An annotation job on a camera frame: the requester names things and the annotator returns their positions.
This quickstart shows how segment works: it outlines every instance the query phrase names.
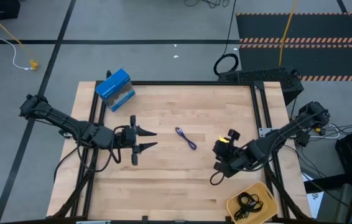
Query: floor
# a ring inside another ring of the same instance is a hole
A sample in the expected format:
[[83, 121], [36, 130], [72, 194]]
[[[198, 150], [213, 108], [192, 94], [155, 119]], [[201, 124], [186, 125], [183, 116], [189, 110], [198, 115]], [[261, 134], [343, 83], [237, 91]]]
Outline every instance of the floor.
[[[20, 0], [19, 18], [2, 23], [22, 40], [56, 40], [70, 1]], [[292, 2], [239, 0], [236, 12], [289, 12]], [[352, 11], [352, 0], [343, 2]], [[231, 4], [210, 9], [204, 2], [187, 7], [183, 0], [76, 0], [64, 39], [225, 39], [231, 10]], [[340, 8], [336, 0], [300, 0], [297, 12], [340, 12]], [[0, 37], [7, 38], [1, 29]], [[230, 37], [238, 38], [235, 21]], [[36, 72], [12, 66], [11, 47], [0, 44], [0, 196], [27, 125], [26, 120], [17, 116], [19, 107], [27, 94], [36, 94], [40, 87], [55, 41], [49, 43], [27, 46], [41, 63]], [[103, 79], [108, 69], [119, 68], [125, 69], [133, 80], [216, 80], [212, 67], [224, 45], [177, 43], [63, 44], [45, 95], [52, 106], [70, 113], [79, 81]], [[228, 52], [235, 47], [230, 45]], [[29, 55], [17, 49], [16, 63], [28, 66]], [[231, 63], [222, 63], [219, 70], [226, 70]], [[307, 102], [317, 100], [330, 109], [333, 123], [352, 124], [352, 82], [303, 82], [303, 86], [305, 91], [297, 99], [295, 112]], [[63, 139], [55, 128], [34, 124], [2, 222], [45, 217], [62, 144]], [[343, 172], [334, 144], [335, 140], [322, 140], [304, 149], [307, 157], [326, 175]], [[316, 176], [304, 164], [302, 168]], [[332, 203], [326, 196], [324, 201]], [[327, 213], [320, 210], [319, 217], [330, 218], [322, 215]]]

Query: white cable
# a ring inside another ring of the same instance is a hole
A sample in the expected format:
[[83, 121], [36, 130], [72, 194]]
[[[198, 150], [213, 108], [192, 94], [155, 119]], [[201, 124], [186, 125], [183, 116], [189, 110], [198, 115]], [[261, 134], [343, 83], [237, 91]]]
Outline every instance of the white cable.
[[10, 46], [13, 47], [13, 49], [14, 49], [13, 65], [14, 65], [14, 66], [16, 66], [17, 68], [20, 68], [20, 69], [27, 70], [27, 71], [28, 71], [28, 70], [32, 70], [32, 67], [25, 68], [25, 67], [20, 67], [20, 66], [16, 65], [16, 63], [15, 63], [16, 55], [17, 55], [16, 47], [15, 47], [12, 43], [8, 42], [7, 40], [4, 40], [4, 39], [2, 39], [2, 38], [0, 38], [0, 40], [3, 41], [3, 42], [5, 42], [5, 43], [7, 43], [7, 44], [9, 44]]
[[331, 128], [333, 128], [335, 131], [336, 131], [336, 133], [338, 133], [338, 135], [337, 136], [334, 136], [334, 137], [326, 137], [326, 136], [311, 136], [311, 138], [325, 138], [325, 139], [337, 139], [337, 138], [339, 138], [340, 137], [340, 130], [335, 126], [335, 125], [333, 125], [333, 124], [328, 124], [329, 125], [329, 127], [331, 127]]

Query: yellow part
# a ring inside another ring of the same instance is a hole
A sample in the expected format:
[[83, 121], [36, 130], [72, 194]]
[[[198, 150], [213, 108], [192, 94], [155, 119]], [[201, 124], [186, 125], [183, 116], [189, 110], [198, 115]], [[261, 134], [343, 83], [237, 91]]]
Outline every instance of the yellow part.
[[[25, 47], [20, 40], [18, 40], [16, 37], [14, 37], [1, 23], [0, 27], [7, 33], [9, 36], [11, 36], [25, 51], [27, 51], [32, 57], [34, 57], [34, 54]], [[38, 61], [37, 60], [30, 60], [30, 64], [33, 70], [38, 69]]]
[[38, 63], [35, 62], [34, 60], [29, 60], [29, 64], [31, 65], [31, 68], [36, 71], [38, 69]]
[[295, 12], [295, 8], [296, 8], [296, 5], [298, 3], [298, 0], [294, 0], [294, 5], [292, 5], [292, 10], [289, 14], [289, 18], [288, 18], [288, 22], [287, 22], [287, 27], [285, 28], [285, 31], [284, 31], [284, 35], [282, 36], [282, 39], [281, 39], [281, 48], [280, 48], [280, 59], [278, 61], [278, 66], [281, 67], [281, 63], [282, 63], [282, 50], [284, 49], [284, 42], [285, 42], [285, 37], [287, 35], [287, 32], [288, 32], [288, 28], [289, 28], [289, 24], [290, 24], [290, 21], [292, 20], [292, 16], [294, 15], [294, 12]]
[[220, 134], [219, 134], [219, 140], [222, 141], [222, 142], [224, 142], [224, 143], [229, 143], [229, 141], [228, 141], [227, 139], [225, 139], [225, 138], [222, 138], [222, 137], [220, 136]]

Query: yellow plug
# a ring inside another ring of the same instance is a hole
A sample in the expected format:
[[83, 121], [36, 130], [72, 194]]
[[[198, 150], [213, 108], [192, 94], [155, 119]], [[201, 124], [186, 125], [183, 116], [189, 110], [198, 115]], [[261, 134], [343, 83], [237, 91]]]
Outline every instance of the yellow plug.
[[31, 68], [36, 71], [38, 69], [38, 63], [35, 62], [34, 60], [29, 60], [29, 64], [31, 65]]
[[222, 138], [222, 137], [220, 136], [220, 134], [219, 134], [219, 140], [222, 141], [222, 142], [224, 142], [224, 143], [229, 143], [229, 141], [228, 141], [227, 139], [225, 139], [225, 138]]

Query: wooden basket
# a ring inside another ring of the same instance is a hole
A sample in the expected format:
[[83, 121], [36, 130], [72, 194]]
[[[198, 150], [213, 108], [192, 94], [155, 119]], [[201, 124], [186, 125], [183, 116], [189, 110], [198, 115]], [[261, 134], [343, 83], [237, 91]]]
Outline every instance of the wooden basket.
[[[247, 218], [242, 218], [239, 220], [234, 219], [234, 214], [239, 210], [237, 198], [242, 192], [248, 194], [256, 194], [259, 196], [260, 201], [263, 202], [263, 207], [260, 212], [250, 213]], [[251, 185], [247, 189], [236, 194], [234, 197], [227, 200], [227, 211], [230, 214], [235, 224], [261, 224], [264, 223], [269, 218], [273, 217], [278, 212], [278, 205], [274, 196], [270, 193], [269, 189], [262, 182]]]

